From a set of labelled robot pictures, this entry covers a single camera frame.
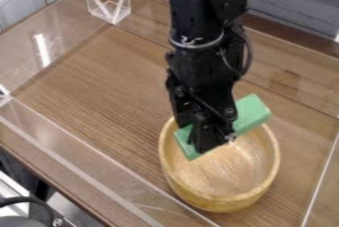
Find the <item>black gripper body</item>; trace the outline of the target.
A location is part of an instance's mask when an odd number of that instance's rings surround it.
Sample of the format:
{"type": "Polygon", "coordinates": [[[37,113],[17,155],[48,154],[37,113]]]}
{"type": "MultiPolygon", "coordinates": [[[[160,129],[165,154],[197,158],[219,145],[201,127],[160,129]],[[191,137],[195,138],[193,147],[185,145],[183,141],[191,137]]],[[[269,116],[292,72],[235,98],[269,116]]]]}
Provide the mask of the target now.
{"type": "Polygon", "coordinates": [[[191,98],[192,113],[221,116],[237,112],[233,86],[252,63],[252,44],[244,34],[220,34],[212,40],[169,37],[173,51],[165,54],[168,94],[191,98]]]}

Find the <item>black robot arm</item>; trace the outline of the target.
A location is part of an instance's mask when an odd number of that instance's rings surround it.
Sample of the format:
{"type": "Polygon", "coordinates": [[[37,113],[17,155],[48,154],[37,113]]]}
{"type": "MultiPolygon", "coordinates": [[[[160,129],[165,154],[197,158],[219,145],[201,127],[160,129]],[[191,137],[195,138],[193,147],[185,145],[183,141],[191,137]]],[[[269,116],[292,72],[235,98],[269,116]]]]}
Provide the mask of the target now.
{"type": "Polygon", "coordinates": [[[236,135],[233,86],[253,59],[240,23],[248,0],[168,1],[165,87],[177,126],[191,128],[188,144],[205,153],[236,135]]]}

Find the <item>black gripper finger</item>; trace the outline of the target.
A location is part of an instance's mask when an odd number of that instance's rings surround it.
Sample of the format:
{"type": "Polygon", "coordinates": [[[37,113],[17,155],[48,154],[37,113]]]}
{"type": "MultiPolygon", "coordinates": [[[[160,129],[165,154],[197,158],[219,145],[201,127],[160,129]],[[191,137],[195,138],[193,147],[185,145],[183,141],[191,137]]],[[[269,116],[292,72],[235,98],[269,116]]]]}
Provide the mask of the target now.
{"type": "Polygon", "coordinates": [[[219,147],[235,133],[237,112],[223,112],[221,116],[196,111],[191,114],[192,132],[189,143],[200,154],[219,147]]]}
{"type": "Polygon", "coordinates": [[[180,128],[185,127],[192,123],[191,114],[192,114],[192,104],[191,98],[188,96],[179,97],[175,93],[169,94],[169,101],[172,112],[177,126],[180,128]]]}

